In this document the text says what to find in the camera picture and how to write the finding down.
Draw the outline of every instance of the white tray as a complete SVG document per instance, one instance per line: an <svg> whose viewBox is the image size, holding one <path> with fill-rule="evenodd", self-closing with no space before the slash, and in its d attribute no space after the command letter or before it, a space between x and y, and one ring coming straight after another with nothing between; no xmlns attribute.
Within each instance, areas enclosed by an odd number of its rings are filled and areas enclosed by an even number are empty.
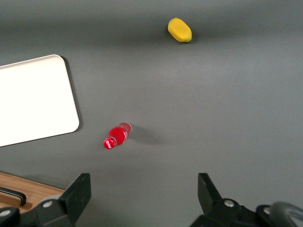
<svg viewBox="0 0 303 227"><path fill-rule="evenodd" d="M49 55L0 67L0 147L75 131L64 60Z"/></svg>

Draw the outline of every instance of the plastic bottle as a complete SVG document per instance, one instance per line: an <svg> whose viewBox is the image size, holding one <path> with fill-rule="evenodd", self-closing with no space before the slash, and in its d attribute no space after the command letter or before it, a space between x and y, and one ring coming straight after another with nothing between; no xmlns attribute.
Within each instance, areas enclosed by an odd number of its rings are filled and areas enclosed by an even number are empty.
<svg viewBox="0 0 303 227"><path fill-rule="evenodd" d="M132 127L129 123L122 122L109 131L107 138L104 140L104 147L106 149L112 149L115 146L119 146L124 143L129 134L132 131Z"/></svg>

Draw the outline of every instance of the gray surface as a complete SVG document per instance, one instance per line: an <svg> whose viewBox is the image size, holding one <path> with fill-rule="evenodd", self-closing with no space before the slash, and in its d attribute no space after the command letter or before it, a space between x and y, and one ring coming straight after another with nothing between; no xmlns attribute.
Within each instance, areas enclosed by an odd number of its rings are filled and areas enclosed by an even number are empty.
<svg viewBox="0 0 303 227"><path fill-rule="evenodd" d="M189 226L202 213L199 172L249 209L303 207L302 10L302 1L1 1L0 65L65 57L81 126L0 148L0 170L62 188L91 173L79 227ZM167 33L173 17L192 28L191 43ZM122 121L132 135L105 150Z"/></svg>

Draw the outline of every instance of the wooden tray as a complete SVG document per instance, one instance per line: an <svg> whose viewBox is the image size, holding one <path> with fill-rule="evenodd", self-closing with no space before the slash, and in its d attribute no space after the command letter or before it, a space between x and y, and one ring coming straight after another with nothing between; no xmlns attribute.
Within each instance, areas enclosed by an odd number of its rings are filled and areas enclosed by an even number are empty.
<svg viewBox="0 0 303 227"><path fill-rule="evenodd" d="M0 192L0 208L13 206L20 208L20 213L27 212L38 205L45 197L61 195L64 190L46 184L30 181L21 177L0 172L0 186L17 192L22 192L27 197L24 206L20 206L20 199L15 196Z"/></svg>

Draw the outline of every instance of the yellow toy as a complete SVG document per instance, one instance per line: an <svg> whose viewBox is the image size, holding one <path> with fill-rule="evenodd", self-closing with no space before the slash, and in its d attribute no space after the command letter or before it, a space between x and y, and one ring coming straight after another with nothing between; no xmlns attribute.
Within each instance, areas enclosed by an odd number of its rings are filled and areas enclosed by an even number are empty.
<svg viewBox="0 0 303 227"><path fill-rule="evenodd" d="M179 42L189 42L192 39L189 26L179 18L173 18L170 20L167 29L169 33Z"/></svg>

